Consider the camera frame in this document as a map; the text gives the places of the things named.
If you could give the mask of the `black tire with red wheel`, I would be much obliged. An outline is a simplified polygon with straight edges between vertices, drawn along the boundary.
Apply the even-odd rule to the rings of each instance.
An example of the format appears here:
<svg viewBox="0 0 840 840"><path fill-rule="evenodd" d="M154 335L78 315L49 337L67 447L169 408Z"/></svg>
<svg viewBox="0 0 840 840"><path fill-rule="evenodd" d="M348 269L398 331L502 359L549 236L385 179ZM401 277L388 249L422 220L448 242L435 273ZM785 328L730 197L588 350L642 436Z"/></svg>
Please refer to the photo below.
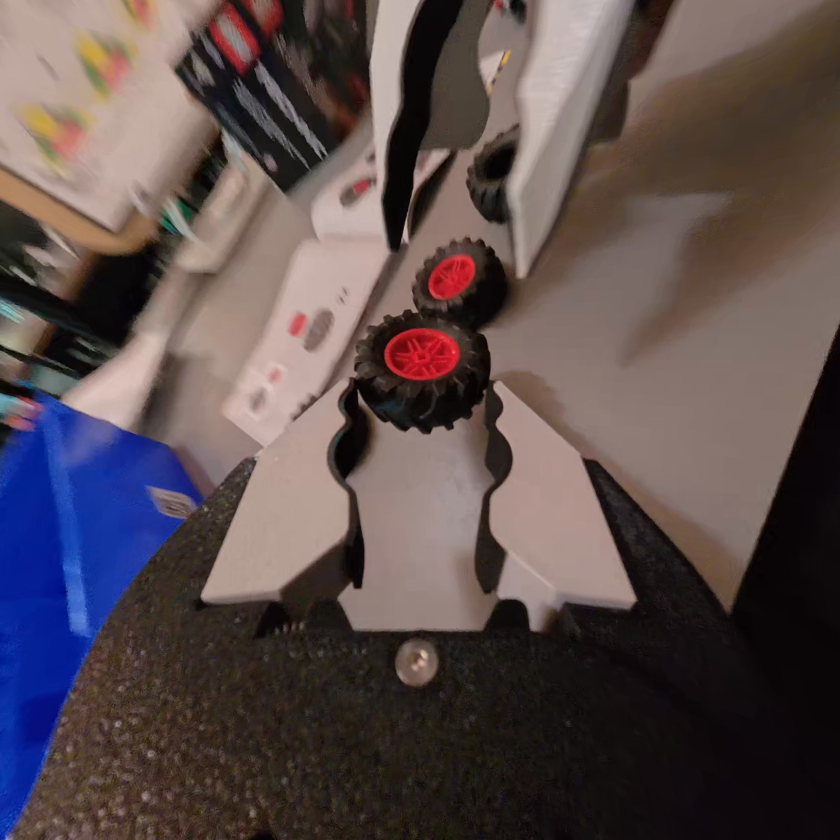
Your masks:
<svg viewBox="0 0 840 840"><path fill-rule="evenodd" d="M490 363L483 334L405 310L367 328L355 345L353 373L378 420L431 434L471 418L490 382Z"/></svg>
<svg viewBox="0 0 840 840"><path fill-rule="evenodd" d="M452 240L427 258L413 283L415 309L428 318L478 330L508 298L508 278L495 250L482 239Z"/></svg>

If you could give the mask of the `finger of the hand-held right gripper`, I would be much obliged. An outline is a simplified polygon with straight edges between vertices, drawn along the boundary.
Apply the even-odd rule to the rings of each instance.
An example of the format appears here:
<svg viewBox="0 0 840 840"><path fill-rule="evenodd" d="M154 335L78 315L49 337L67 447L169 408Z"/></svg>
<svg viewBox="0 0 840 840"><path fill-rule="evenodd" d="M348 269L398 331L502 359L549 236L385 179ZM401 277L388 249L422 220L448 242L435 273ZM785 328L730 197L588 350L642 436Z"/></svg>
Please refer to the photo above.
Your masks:
<svg viewBox="0 0 840 840"><path fill-rule="evenodd" d="M527 56L514 97L518 147L508 175L508 226L518 280L528 278L560 213L635 5L529 3Z"/></svg>
<svg viewBox="0 0 840 840"><path fill-rule="evenodd" d="M490 2L379 2L371 52L371 116L387 247L400 249L423 150L461 151L487 125L479 41Z"/></svg>

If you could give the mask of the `white board stand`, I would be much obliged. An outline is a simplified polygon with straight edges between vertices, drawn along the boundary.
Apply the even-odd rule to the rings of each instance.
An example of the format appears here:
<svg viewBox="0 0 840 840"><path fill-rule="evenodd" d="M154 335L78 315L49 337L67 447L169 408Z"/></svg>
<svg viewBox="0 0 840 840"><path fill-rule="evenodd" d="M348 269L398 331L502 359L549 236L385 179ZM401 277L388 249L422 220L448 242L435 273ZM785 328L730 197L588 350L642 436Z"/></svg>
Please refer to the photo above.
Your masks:
<svg viewBox="0 0 840 840"><path fill-rule="evenodd" d="M192 233L185 236L175 265L194 275L225 267L264 198L270 179L249 157L228 163L210 192Z"/></svg>

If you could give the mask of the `white instruction booklet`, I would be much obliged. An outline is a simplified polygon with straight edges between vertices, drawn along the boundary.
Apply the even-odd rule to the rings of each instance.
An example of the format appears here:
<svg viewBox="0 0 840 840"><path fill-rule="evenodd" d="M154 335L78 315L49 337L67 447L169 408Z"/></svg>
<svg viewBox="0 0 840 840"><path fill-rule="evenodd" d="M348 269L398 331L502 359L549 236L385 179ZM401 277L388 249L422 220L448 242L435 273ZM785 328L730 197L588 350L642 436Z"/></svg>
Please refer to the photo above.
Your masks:
<svg viewBox="0 0 840 840"><path fill-rule="evenodd" d="M326 390L403 255L418 198L451 156L449 150L419 154L397 251L386 243L372 140L315 197L314 235L290 257L264 331L223 407L225 418L258 446L271 444Z"/></svg>

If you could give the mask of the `black rubber toy tire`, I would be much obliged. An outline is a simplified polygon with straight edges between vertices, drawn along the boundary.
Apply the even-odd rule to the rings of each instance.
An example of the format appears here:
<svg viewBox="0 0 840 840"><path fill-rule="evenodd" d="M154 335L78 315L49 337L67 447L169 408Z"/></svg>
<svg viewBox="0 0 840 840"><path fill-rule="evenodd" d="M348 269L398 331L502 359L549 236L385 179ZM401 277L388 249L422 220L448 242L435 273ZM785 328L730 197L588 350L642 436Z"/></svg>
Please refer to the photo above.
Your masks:
<svg viewBox="0 0 840 840"><path fill-rule="evenodd" d="M509 220L507 183L518 152L520 124L497 134L476 154L468 167L466 186L475 209L487 222Z"/></svg>

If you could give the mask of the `person's dark clothing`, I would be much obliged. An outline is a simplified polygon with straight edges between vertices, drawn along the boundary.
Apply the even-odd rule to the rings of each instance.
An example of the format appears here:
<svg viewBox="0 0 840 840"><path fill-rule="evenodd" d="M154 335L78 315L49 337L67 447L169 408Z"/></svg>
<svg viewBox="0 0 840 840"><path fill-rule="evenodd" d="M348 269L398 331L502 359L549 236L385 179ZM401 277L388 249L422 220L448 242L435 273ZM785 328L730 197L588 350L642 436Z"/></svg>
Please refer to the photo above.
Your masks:
<svg viewBox="0 0 840 840"><path fill-rule="evenodd" d="M839 837L839 333L795 437L731 617L779 691L820 838Z"/></svg>

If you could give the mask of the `black toy set box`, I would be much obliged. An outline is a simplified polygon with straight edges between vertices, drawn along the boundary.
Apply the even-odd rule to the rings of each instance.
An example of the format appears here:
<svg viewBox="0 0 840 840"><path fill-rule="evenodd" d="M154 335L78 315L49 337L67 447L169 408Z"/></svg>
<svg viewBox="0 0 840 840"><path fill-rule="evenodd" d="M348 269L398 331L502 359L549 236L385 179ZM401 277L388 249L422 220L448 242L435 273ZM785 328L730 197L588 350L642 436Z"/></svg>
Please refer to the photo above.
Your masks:
<svg viewBox="0 0 840 840"><path fill-rule="evenodd" d="M221 2L175 72L287 193L369 107L367 3Z"/></svg>

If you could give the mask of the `wooden framed instruction board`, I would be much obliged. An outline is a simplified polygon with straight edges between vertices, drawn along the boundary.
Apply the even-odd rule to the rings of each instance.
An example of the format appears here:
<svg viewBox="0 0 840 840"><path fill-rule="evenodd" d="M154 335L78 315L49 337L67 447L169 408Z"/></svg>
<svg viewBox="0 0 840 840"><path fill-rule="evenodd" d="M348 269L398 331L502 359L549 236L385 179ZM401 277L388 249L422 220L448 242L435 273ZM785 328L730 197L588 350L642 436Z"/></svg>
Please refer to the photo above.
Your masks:
<svg viewBox="0 0 840 840"><path fill-rule="evenodd" d="M2 1L2 202L101 255L152 240L217 136L175 74L217 5Z"/></svg>

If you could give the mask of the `white marker tag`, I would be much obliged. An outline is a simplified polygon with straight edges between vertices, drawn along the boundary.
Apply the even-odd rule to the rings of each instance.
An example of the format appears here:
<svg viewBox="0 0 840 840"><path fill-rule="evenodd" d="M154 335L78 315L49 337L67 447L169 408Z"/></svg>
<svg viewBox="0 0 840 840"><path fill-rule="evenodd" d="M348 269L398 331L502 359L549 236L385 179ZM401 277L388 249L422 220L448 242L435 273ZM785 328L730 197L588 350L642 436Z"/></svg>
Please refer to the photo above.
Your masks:
<svg viewBox="0 0 840 840"><path fill-rule="evenodd" d="M155 509L168 518L186 520L197 508L195 500L182 492L147 486L147 493Z"/></svg>

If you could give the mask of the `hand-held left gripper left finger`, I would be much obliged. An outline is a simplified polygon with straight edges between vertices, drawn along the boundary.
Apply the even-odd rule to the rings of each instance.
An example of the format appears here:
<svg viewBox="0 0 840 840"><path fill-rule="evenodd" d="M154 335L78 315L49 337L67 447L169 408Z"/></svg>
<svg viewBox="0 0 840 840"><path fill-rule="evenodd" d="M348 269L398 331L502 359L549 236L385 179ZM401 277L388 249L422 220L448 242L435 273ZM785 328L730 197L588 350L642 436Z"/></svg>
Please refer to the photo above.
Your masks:
<svg viewBox="0 0 840 840"><path fill-rule="evenodd" d="M359 503L348 478L370 424L355 379L340 381L260 453L211 569L208 606L337 599L364 579Z"/></svg>

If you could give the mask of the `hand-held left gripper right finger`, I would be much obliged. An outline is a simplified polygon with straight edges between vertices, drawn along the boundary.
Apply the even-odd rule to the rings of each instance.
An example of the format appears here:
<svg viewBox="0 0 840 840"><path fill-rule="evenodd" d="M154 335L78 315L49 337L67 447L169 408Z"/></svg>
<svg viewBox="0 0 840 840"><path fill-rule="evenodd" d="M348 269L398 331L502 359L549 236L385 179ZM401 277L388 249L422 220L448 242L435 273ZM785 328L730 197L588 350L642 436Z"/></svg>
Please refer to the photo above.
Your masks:
<svg viewBox="0 0 840 840"><path fill-rule="evenodd" d="M486 394L486 467L476 577L517 602L544 632L567 605L628 611L637 603L585 460L499 381Z"/></svg>

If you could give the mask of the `blue plastic bin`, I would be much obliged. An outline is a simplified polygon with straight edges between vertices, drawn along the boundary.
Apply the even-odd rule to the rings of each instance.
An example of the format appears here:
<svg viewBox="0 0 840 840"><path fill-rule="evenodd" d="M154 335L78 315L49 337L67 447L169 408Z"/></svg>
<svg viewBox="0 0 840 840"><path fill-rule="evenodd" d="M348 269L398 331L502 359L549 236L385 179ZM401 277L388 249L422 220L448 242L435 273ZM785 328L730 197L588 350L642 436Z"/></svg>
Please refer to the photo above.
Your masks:
<svg viewBox="0 0 840 840"><path fill-rule="evenodd" d="M203 495L175 452L40 395L1 463L1 837L11 835L98 631L184 522L146 487Z"/></svg>

